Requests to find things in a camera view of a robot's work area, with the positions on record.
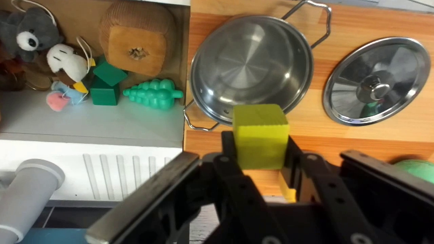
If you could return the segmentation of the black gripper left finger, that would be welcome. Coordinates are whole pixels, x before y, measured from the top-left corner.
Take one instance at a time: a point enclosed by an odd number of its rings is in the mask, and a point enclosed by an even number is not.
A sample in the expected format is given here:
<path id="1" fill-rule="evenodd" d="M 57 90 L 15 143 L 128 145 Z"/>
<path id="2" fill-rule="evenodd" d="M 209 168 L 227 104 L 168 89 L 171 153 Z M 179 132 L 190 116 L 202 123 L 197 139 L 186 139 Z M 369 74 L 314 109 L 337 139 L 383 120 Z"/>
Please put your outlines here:
<path id="1" fill-rule="evenodd" d="M 235 134 L 232 131 L 221 132 L 223 161 L 238 166 L 238 150 L 235 143 Z"/>

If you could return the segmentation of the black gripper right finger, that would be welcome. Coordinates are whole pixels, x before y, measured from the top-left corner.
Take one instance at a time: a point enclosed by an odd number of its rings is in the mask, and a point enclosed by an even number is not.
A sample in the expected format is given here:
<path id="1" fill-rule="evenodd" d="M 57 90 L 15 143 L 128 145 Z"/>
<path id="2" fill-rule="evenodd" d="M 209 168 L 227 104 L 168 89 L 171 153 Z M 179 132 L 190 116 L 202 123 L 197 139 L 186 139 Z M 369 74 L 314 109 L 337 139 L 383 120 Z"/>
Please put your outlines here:
<path id="1" fill-rule="evenodd" d="M 285 149 L 284 166 L 281 169 L 285 181 L 297 181 L 301 174 L 300 162 L 303 158 L 303 150 L 295 142 L 292 136 L 288 138 Z"/>

